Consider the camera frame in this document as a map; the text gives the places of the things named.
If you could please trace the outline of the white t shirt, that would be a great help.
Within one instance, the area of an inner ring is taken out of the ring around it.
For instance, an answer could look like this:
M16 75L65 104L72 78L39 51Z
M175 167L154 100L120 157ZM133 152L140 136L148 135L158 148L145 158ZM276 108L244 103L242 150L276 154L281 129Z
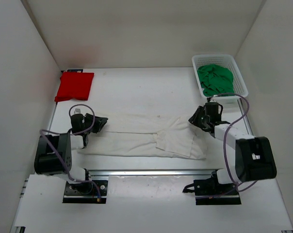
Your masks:
M204 132L189 123L189 116L108 114L98 133L88 136L80 153L122 157L165 157L203 160Z

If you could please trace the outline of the green garment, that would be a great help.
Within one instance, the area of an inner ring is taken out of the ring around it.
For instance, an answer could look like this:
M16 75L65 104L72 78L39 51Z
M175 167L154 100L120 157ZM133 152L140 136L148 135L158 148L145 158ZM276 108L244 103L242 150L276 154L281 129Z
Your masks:
M197 74L205 96L234 93L234 76L228 68L216 64L204 65L198 68Z

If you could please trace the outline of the red t shirt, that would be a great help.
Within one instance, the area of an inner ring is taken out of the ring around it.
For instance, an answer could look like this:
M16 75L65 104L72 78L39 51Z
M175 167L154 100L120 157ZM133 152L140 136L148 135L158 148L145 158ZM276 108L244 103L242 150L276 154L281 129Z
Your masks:
M87 72L64 72L60 77L60 86L54 101L87 101L94 75Z

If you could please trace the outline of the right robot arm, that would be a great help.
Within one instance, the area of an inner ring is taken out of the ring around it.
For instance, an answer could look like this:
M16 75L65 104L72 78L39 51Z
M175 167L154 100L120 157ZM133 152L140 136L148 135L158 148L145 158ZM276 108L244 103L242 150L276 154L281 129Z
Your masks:
M209 188L215 194L222 193L229 183L241 184L274 179L277 168L267 137L255 137L222 120L223 106L207 102L199 106L189 118L189 123L223 142L225 169L215 172Z

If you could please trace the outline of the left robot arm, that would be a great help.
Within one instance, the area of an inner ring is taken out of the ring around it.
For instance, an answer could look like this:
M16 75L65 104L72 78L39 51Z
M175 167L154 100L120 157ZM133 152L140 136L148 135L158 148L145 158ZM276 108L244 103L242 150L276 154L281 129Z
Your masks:
M88 136L99 133L106 125L108 118L92 114L73 114L70 116L71 128L66 133L55 134L42 130L34 160L34 170L37 174L57 176L66 180L72 189L82 195L98 193L99 187L85 168L74 166L72 151L85 149L88 146Z

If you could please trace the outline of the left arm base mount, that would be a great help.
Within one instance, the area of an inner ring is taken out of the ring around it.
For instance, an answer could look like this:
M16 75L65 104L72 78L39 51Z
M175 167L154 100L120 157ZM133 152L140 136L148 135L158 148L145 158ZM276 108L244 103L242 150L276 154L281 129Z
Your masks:
M72 204L105 204L108 192L108 177L94 180L99 188L101 198L98 199L97 189L92 183L69 184L66 182L63 203Z

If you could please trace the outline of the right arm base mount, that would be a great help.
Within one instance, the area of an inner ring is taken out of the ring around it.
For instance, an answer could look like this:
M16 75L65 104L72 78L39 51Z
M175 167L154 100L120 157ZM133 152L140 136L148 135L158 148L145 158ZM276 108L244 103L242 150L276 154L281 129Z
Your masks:
M195 179L184 187L184 194L194 194L196 205L241 205L237 187L233 183L220 184L216 172L207 179Z

